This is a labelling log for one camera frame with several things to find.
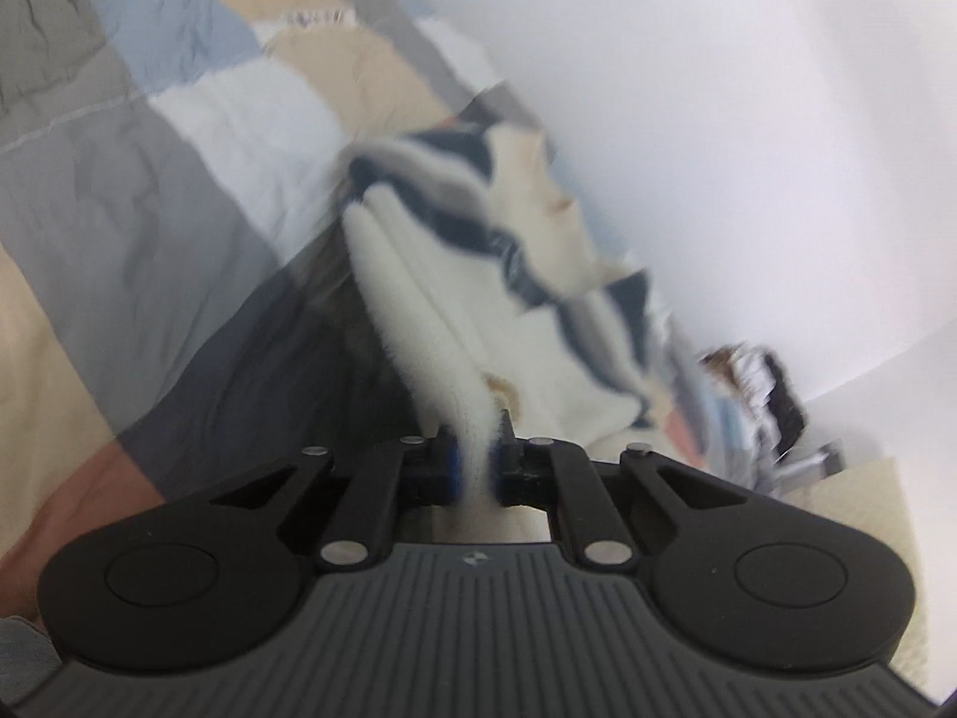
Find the cream sweater with blue stripes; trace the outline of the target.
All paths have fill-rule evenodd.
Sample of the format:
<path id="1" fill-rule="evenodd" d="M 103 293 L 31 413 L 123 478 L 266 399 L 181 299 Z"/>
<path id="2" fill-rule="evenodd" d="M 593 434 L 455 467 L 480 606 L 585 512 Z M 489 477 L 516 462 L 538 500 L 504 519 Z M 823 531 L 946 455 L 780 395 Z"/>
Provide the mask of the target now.
<path id="1" fill-rule="evenodd" d="M 423 420 L 461 451 L 444 541 L 533 543 L 496 500 L 504 428 L 610 457 L 667 412 L 644 365 L 645 277 L 607 260 L 540 133 L 448 126 L 349 144 L 342 230 L 374 329 Z"/>

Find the pile of clothes on nightstand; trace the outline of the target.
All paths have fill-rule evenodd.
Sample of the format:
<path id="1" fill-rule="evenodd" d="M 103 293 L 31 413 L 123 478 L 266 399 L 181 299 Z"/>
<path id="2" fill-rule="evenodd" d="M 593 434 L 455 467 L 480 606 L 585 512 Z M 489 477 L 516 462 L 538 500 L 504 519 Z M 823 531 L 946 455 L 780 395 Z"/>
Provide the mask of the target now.
<path id="1" fill-rule="evenodd" d="M 743 342 L 716 348 L 701 361 L 743 402 L 764 454 L 784 459 L 806 430 L 806 413 L 779 357 L 765 345 Z"/>

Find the patchwork checkered bed quilt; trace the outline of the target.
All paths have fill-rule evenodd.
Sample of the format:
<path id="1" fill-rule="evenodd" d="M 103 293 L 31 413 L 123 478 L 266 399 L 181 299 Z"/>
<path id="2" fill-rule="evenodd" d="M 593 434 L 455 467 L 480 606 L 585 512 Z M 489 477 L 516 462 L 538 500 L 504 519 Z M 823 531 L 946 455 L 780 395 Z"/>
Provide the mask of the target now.
<path id="1" fill-rule="evenodd" d="M 357 26 L 279 21 L 324 7 Z M 352 279 L 339 154 L 498 123 L 540 133 L 568 193 L 428 0 L 2 0 L 3 614 L 36 616 L 44 565 L 91 528 L 305 444 L 414 433 Z M 740 407 L 642 276 L 668 407 L 634 436 L 751 482 Z"/>

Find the cream quilted headboard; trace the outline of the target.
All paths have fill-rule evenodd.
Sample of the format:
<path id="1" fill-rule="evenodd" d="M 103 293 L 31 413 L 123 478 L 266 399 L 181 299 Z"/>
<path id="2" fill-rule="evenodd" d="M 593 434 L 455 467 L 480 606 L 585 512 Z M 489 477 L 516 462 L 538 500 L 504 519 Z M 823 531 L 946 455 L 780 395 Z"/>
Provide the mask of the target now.
<path id="1" fill-rule="evenodd" d="M 853 465 L 836 475 L 780 494 L 804 512 L 856 528 L 887 544 L 904 561 L 915 585 L 915 610 L 891 668 L 921 692 L 928 690 L 929 627 L 925 574 L 905 489 L 892 457 Z"/>

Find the white quilt label tag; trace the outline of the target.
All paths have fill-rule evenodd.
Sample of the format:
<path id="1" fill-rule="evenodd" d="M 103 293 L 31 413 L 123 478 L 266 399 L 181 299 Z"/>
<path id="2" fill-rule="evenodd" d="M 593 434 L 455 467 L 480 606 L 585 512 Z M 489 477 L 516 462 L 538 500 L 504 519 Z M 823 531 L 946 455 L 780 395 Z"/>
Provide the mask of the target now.
<path id="1" fill-rule="evenodd" d="M 358 18 L 351 7 L 324 7 L 286 11 L 279 21 L 287 29 L 310 31 L 310 29 L 324 28 L 355 28 Z"/>

